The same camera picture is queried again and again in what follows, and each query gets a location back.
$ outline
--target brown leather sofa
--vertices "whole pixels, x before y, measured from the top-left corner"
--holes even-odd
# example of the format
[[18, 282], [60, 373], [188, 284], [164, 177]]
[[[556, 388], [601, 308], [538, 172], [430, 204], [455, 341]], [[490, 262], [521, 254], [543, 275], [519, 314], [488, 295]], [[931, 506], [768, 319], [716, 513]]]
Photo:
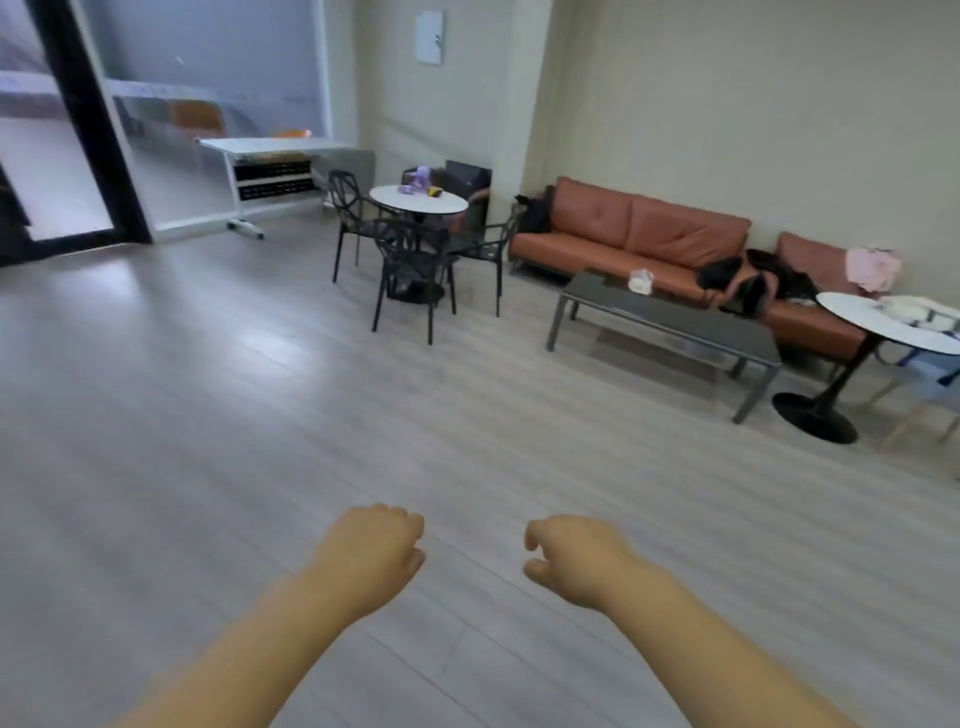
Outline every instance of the brown leather sofa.
[[557, 181], [550, 223], [552, 232], [517, 235], [510, 258], [571, 275], [589, 268], [626, 278], [646, 268], [659, 289], [703, 304], [723, 294], [697, 285], [697, 269], [740, 255], [752, 224], [566, 177]]
[[[795, 271], [806, 273], [821, 291], [867, 294], [847, 280], [847, 252], [827, 243], [782, 232], [777, 239], [777, 255]], [[767, 275], [767, 281], [776, 291], [777, 280]], [[806, 349], [836, 362], [853, 359], [866, 333], [837, 318], [820, 306], [807, 306], [789, 301], [768, 299], [763, 323], [774, 332], [777, 341]]]

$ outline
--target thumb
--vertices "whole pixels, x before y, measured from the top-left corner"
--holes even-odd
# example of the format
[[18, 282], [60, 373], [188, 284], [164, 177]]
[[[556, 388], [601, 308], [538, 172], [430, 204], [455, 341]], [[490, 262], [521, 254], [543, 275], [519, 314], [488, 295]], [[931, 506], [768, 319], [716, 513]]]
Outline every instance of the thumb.
[[420, 567], [423, 566], [423, 562], [426, 561], [426, 553], [423, 552], [421, 548], [415, 548], [413, 553], [407, 557], [407, 563], [405, 564], [407, 573], [410, 574], [412, 579], [417, 575], [417, 572], [420, 570]]
[[541, 559], [530, 559], [523, 565], [523, 574], [534, 584], [540, 584], [544, 589], [552, 590], [550, 565]]

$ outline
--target pink clothing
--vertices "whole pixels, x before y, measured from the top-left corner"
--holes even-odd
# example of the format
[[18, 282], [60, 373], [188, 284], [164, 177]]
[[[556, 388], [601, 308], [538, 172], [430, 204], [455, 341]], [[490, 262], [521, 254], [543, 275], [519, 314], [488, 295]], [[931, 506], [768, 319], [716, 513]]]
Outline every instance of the pink clothing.
[[847, 280], [867, 293], [886, 293], [903, 270], [903, 261], [893, 251], [853, 248], [847, 251]]

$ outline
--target person's left hand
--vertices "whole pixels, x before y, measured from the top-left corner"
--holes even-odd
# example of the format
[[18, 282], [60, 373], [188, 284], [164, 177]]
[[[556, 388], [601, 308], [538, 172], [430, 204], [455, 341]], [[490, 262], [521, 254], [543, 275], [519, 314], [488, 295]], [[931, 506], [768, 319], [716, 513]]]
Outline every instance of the person's left hand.
[[350, 623], [387, 605], [417, 575], [426, 556], [417, 541], [423, 516], [382, 503], [351, 508], [317, 546], [300, 577], [335, 597]]

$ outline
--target door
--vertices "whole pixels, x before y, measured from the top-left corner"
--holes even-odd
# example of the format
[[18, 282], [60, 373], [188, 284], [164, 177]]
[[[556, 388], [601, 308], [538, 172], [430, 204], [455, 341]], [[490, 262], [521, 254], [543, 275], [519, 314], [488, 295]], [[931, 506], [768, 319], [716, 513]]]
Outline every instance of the door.
[[150, 241], [69, 0], [0, 0], [0, 166], [0, 262]]

